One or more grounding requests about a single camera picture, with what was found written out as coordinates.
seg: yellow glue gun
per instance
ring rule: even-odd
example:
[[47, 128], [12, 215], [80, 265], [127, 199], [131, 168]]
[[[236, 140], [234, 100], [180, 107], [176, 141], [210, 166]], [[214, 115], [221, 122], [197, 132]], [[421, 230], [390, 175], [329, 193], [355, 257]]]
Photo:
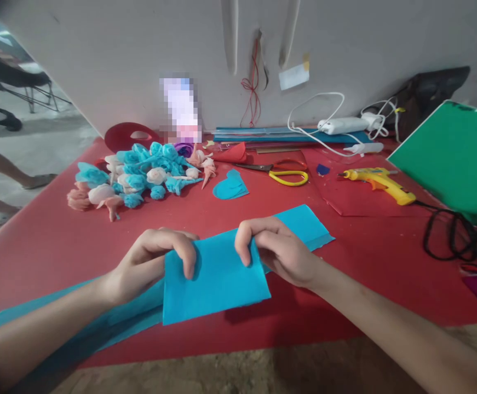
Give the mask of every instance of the yellow glue gun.
[[404, 189], [397, 182], [392, 181], [388, 175], [397, 173], [397, 171], [388, 171], [384, 168], [365, 168], [346, 170], [338, 174], [351, 181], [364, 181], [371, 184], [371, 189], [382, 189], [392, 196], [397, 204], [408, 205], [415, 201], [415, 196], [408, 190]]

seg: blue paper heart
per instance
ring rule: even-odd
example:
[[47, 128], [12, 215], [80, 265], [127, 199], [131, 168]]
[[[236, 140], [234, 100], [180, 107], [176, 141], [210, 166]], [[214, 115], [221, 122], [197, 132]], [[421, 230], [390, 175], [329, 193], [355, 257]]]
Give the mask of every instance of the blue paper heart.
[[232, 200], [249, 194], [249, 191], [240, 177], [240, 172], [230, 170], [227, 179], [217, 184], [212, 193], [220, 200]]

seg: scissors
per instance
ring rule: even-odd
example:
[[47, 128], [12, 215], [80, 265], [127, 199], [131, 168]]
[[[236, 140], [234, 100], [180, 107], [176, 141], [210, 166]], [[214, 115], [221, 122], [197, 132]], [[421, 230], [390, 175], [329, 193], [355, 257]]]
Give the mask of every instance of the scissors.
[[[308, 174], [306, 173], [308, 166], [305, 163], [301, 161], [297, 161], [297, 160], [282, 159], [277, 161], [276, 163], [269, 164], [269, 165], [248, 165], [248, 164], [235, 164], [235, 165], [242, 168], [247, 168], [250, 170], [267, 172], [269, 176], [272, 177], [275, 181], [286, 186], [300, 186], [305, 184], [308, 181]], [[279, 178], [279, 176], [283, 176], [283, 175], [300, 175], [304, 179], [299, 182], [288, 182]]]

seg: fingers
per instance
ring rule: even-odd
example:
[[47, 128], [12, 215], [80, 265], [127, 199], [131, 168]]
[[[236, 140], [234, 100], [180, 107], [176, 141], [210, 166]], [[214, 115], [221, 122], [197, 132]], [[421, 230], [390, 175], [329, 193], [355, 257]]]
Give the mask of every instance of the fingers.
[[275, 254], [280, 254], [280, 251], [288, 246], [288, 237], [264, 230], [255, 235], [255, 243], [258, 248], [268, 249]]
[[131, 248], [131, 260], [134, 264], [141, 264], [152, 258], [153, 254], [174, 249], [183, 261], [185, 277], [192, 279], [196, 262], [192, 241], [198, 239], [198, 236], [185, 231], [146, 230]]
[[241, 222], [234, 240], [234, 248], [245, 266], [249, 266], [251, 263], [251, 255], [249, 254], [251, 238], [263, 231], [286, 236], [293, 234], [280, 219], [274, 216]]

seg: black bag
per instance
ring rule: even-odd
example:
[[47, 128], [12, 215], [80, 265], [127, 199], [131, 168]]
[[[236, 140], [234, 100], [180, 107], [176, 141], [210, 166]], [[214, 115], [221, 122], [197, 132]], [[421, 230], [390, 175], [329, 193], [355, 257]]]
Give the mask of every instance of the black bag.
[[397, 108], [402, 108], [399, 140], [404, 141], [443, 101], [450, 99], [469, 73], [470, 67], [466, 66], [421, 73], [410, 79], [395, 94]]

